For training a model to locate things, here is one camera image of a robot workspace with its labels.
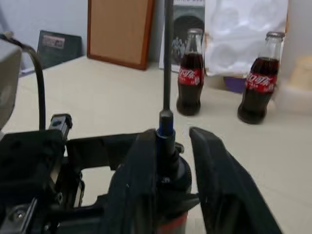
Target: wooden frame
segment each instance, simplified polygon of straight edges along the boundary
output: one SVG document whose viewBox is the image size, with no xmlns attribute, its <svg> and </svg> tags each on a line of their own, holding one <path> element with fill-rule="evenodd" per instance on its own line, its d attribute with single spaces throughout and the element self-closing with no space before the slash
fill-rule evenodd
<svg viewBox="0 0 312 234">
<path fill-rule="evenodd" d="M 149 50 L 149 44 L 150 44 L 150 38 L 151 38 L 151 29 L 152 29 L 152 20 L 153 20 L 155 0 L 143 0 L 143 3 L 144 3 L 144 1 L 146 1 L 146 4 L 147 4 L 147 12 L 146 12 L 146 18 L 145 18 L 144 33 L 143 33 L 143 35 L 141 34 L 141 36 L 143 36 L 143 38 L 139 38 L 142 40 L 142 43 L 138 42 L 139 45 L 141 46 L 141 48 L 137 47 L 137 50 L 136 50 L 136 54 L 140 55 L 140 58 L 136 58 L 135 59 L 136 61 L 134 61 L 134 59 L 129 59 L 131 56 L 128 56 L 128 58 L 126 58 L 126 59 L 113 58 L 112 52 L 110 52 L 110 54 L 111 54 L 110 56 L 99 55 L 99 54 L 94 53 L 95 49 L 92 48 L 93 46 L 92 46 L 92 38 L 91 38 L 92 27 L 93 27 L 92 22 L 91 22 L 92 11 L 93 11 L 93 9 L 92 9 L 92 2 L 93 1 L 97 1 L 97 4 L 103 4 L 103 2 L 105 2 L 105 1 L 107 1 L 106 2 L 107 4 L 113 4 L 113 2 L 115 2 L 115 0 L 88 0 L 88 46 L 87 46 L 88 58 L 101 60 L 101 61 L 105 61 L 105 62 L 110 62 L 110 63 L 114 63 L 114 64 L 118 64 L 118 65 L 122 65 L 122 66 L 127 66 L 127 67 L 131 67 L 131 68 L 136 68 L 136 69 L 140 69 L 140 70 L 146 70 L 147 59 L 148 59 L 148 50 Z M 119 4 L 119 7 L 121 10 L 125 10 L 121 4 Z"/>
</svg>

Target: black cable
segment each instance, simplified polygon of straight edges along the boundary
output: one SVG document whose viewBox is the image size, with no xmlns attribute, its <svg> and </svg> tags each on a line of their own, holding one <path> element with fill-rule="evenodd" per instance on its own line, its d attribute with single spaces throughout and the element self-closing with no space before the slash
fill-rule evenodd
<svg viewBox="0 0 312 234">
<path fill-rule="evenodd" d="M 9 43 L 19 46 L 24 52 L 29 54 L 31 61 L 34 64 L 35 73 L 37 76 L 37 87 L 38 87 L 38 100 L 39 100 L 39 129 L 45 130 L 45 91 L 44 91 L 44 80 L 42 65 L 39 61 L 36 51 L 29 45 L 20 43 L 14 38 L 8 38 L 6 35 L 0 34 L 0 39 L 3 39 Z"/>
</svg>

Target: red label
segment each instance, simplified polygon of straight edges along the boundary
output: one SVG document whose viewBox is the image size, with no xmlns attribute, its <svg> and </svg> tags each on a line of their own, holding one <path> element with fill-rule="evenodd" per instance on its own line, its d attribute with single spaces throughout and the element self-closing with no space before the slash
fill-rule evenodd
<svg viewBox="0 0 312 234">
<path fill-rule="evenodd" d="M 180 84 L 186 85 L 199 85 L 204 83 L 204 70 L 203 69 L 187 69 L 180 68 L 177 80 Z"/>
<path fill-rule="evenodd" d="M 250 73 L 246 79 L 246 88 L 255 89 L 260 93 L 271 93 L 274 91 L 276 80 L 277 75 L 268 77 Z"/>
</svg>

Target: black metal rod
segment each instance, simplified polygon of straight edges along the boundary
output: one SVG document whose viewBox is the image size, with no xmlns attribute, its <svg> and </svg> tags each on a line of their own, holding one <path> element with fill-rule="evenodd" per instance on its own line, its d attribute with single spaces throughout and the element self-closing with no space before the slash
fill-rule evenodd
<svg viewBox="0 0 312 234">
<path fill-rule="evenodd" d="M 174 0 L 165 0 L 165 48 L 164 48 L 164 105 L 163 110 L 170 110 L 171 88 L 171 48 L 173 38 Z"/>
</svg>

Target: cork board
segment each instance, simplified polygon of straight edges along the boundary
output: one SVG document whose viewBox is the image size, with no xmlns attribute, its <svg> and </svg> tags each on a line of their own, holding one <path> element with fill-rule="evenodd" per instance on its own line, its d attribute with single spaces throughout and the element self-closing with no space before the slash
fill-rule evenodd
<svg viewBox="0 0 312 234">
<path fill-rule="evenodd" d="M 155 0 L 89 0 L 91 59 L 145 70 Z"/>
</svg>

